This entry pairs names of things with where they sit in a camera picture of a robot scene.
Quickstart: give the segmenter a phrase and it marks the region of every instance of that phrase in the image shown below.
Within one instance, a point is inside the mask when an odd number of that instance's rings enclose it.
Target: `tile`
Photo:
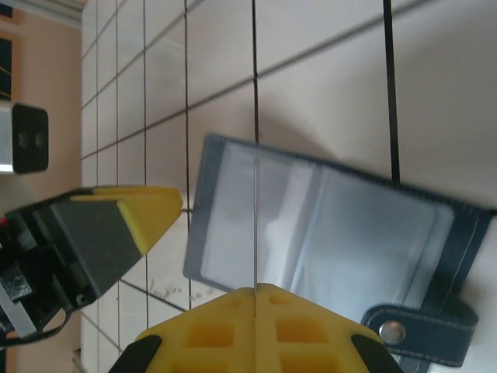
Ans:
[[[99,185],[117,185],[117,146],[100,151],[98,159]]]
[[[99,334],[99,372],[110,371],[119,358],[119,350],[103,334]]]
[[[182,273],[187,239],[183,213],[148,253],[148,292],[183,309],[189,308],[189,284]]]
[[[116,0],[97,0],[97,8],[97,30],[100,33],[116,11]]]
[[[117,177],[120,185],[145,184],[144,134],[138,134],[118,144]],[[146,259],[141,258],[123,279],[139,288],[146,289]]]
[[[117,91],[116,81],[108,85],[97,97],[99,103],[99,148],[117,140]]]
[[[102,89],[117,74],[116,62],[116,20],[103,31],[98,41],[99,87]]]
[[[82,62],[82,105],[84,106],[96,95],[96,44],[94,44]]]
[[[172,319],[182,312],[167,305],[164,302],[148,296],[148,325],[149,328],[160,324],[161,322]]]
[[[99,323],[99,301],[94,301],[91,305],[87,305],[82,309],[83,313],[92,320],[95,324]]]
[[[261,78],[261,143],[390,176],[384,59],[377,27]]]
[[[119,292],[114,284],[99,299],[99,327],[114,342],[119,343]]]
[[[315,44],[383,15],[381,0],[257,2],[257,68],[261,71]]]
[[[254,128],[254,88],[252,84],[189,111],[190,206],[193,206],[205,136],[215,132],[254,141]]]
[[[147,329],[147,295],[119,284],[119,348],[124,350]]]
[[[96,155],[83,159],[81,170],[82,187],[94,187],[96,185]]]
[[[82,54],[96,39],[96,0],[88,0],[82,13]]]
[[[181,21],[146,52],[147,125],[185,109],[185,58],[185,21]]]
[[[147,130],[147,184],[179,189],[186,201],[186,115]]]
[[[117,12],[117,71],[144,49],[143,11],[143,0],[133,0]]]
[[[120,142],[117,148],[117,180],[119,185],[144,185],[144,134],[138,134]]]
[[[192,280],[192,308],[203,305],[213,299],[226,294],[224,291],[214,289],[200,282]]]
[[[147,258],[143,256],[138,262],[131,267],[122,277],[124,281],[140,289],[147,290]]]
[[[150,43],[184,11],[184,0],[168,0],[167,2],[164,0],[145,0],[145,43]]]
[[[97,142],[97,119],[96,119],[96,99],[93,99],[81,113],[82,127],[82,156],[96,152]]]
[[[438,1],[395,20],[401,178],[497,204],[496,2]]]
[[[99,371],[99,331],[81,317],[81,363],[88,373]]]
[[[117,135],[121,139],[144,128],[143,57],[117,79],[117,93]]]
[[[204,1],[187,18],[190,104],[253,75],[251,0]]]

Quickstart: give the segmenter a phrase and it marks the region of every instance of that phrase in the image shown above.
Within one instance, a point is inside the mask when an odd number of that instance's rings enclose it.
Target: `wall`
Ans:
[[[20,100],[43,107],[50,118],[50,165],[45,173],[0,177],[0,213],[80,185],[81,33],[24,13],[20,25],[0,29],[21,36]],[[61,321],[61,316],[53,320]],[[79,317],[61,334],[16,351],[17,372],[70,372],[79,346]]]

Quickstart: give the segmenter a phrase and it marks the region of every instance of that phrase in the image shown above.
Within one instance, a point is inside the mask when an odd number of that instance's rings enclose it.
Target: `yellow gripper pad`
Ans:
[[[181,215],[177,189],[159,186],[80,188],[36,208],[47,235],[70,248],[93,301],[104,295]]]
[[[143,332],[110,373],[401,373],[370,329],[270,284]]]

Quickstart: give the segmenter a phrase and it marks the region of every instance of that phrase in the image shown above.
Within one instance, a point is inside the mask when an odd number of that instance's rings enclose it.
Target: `metal snap button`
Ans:
[[[405,327],[399,321],[385,321],[380,326],[380,337],[386,344],[399,344],[405,338]]]

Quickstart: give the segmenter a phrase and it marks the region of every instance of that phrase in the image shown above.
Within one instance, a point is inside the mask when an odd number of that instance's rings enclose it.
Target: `card holder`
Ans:
[[[373,314],[389,316],[386,310],[393,305],[398,315],[419,312],[418,329],[420,320],[432,329],[428,320],[451,314],[449,304],[492,217],[489,209],[338,163],[217,135],[204,145],[187,277],[225,291],[252,286],[256,159],[259,282],[362,319],[377,332],[383,323],[377,325],[378,316],[368,319],[368,309],[380,307]],[[432,356],[430,341],[415,342],[411,339],[419,335],[409,331],[389,347],[416,360],[458,366],[464,355],[451,353],[465,353],[471,334],[468,330],[460,338],[462,347],[452,346],[445,355]]]

